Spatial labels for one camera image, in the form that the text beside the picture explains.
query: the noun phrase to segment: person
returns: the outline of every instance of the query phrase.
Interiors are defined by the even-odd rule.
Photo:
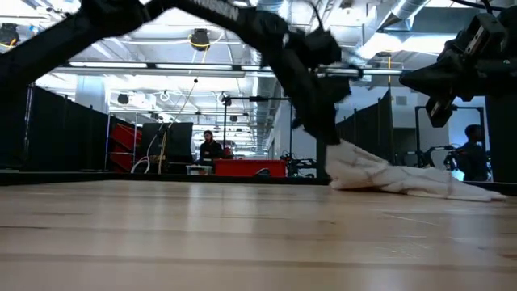
[[[200,147],[200,162],[211,162],[214,158],[221,158],[223,148],[213,139],[213,133],[207,130],[203,133],[204,143]]]
[[[471,124],[465,128],[469,139],[458,149],[458,167],[464,173],[464,181],[486,181],[488,179],[488,158],[486,152],[478,144],[483,141],[483,133],[479,124]]]

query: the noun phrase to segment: wooden table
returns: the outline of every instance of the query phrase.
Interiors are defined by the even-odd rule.
[[[517,289],[517,200],[103,181],[0,188],[2,291]]]

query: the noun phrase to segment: white cloth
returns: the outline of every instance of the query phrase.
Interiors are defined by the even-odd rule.
[[[326,172],[332,178],[330,186],[337,190],[375,188],[411,196],[484,202],[506,199],[497,192],[460,182],[450,171],[391,166],[346,141],[327,147]]]

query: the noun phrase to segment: ceiling duct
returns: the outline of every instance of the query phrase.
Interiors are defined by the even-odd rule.
[[[382,51],[439,53],[444,42],[455,38],[478,13],[472,8],[425,7],[427,3],[428,0],[398,0],[374,6],[362,26],[362,41],[358,44],[362,59],[354,62],[365,65]]]
[[[268,11],[271,13],[276,13],[281,15],[281,8],[284,5],[284,0],[259,0],[257,2],[257,10],[258,11]],[[262,60],[262,56],[256,49],[251,49],[251,60],[254,65],[260,65]],[[277,81],[275,78],[256,78],[254,84],[254,92],[252,95],[254,96],[263,96],[263,97],[280,97],[280,94],[276,95],[275,93],[279,93],[275,87],[277,86]],[[257,153],[261,154],[263,149],[266,147],[266,139],[268,130],[270,125],[268,124],[268,119],[271,121],[271,116],[274,114],[274,110],[271,108],[275,108],[276,104],[273,104],[271,101],[269,102],[257,102],[257,108],[255,113],[256,125],[257,125]]]

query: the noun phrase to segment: ceiling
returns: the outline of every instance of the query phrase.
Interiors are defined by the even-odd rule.
[[[238,0],[236,5],[245,6],[247,1]],[[256,5],[259,0],[248,1]],[[313,0],[323,15],[325,25],[332,31],[334,37],[343,48],[354,48],[362,37],[361,25],[367,18],[367,11],[380,2],[369,0]],[[447,0],[431,0],[427,6],[456,7],[459,6]],[[80,7],[78,0],[10,0],[9,6],[0,11],[0,22],[16,22],[22,40],[31,37],[30,27],[39,31],[53,25],[62,15],[59,11],[75,12]],[[280,8],[280,14],[300,29],[314,28],[315,18],[308,3],[303,1],[285,1]],[[208,29],[211,41],[206,53],[194,50],[189,44],[189,35],[195,28]],[[431,64],[435,53],[414,53],[401,51],[395,53],[389,61],[392,67],[415,69]],[[178,9],[163,13],[152,23],[140,27],[134,32],[119,38],[108,38],[85,49],[70,61],[118,61],[118,62],[165,62],[165,63],[206,63],[206,64],[252,64],[251,50],[242,43],[232,32],[221,29],[211,23],[189,15]],[[376,60],[381,67],[387,67],[387,60]],[[191,121],[206,126],[223,124],[224,106],[221,95],[251,96],[257,94],[259,77],[249,74],[221,73],[214,77],[202,75],[196,71],[182,71],[169,76],[144,74],[103,74],[105,87],[111,100],[113,110],[164,110],[181,111],[182,114],[163,113],[164,120]],[[39,86],[48,88],[58,94],[74,98],[78,76],[76,74],[52,73],[40,78]],[[130,103],[122,105],[117,101],[120,94],[128,94]],[[262,106],[269,114],[268,119],[274,119],[277,103]],[[246,126],[240,135],[246,142],[242,150],[259,152],[256,128],[267,126],[258,123],[258,107],[256,103],[246,100],[234,100],[228,108],[231,115],[238,116],[235,126]],[[201,112],[201,115],[188,113]],[[135,121],[136,114],[117,113],[128,121]],[[141,115],[140,121],[149,121]]]

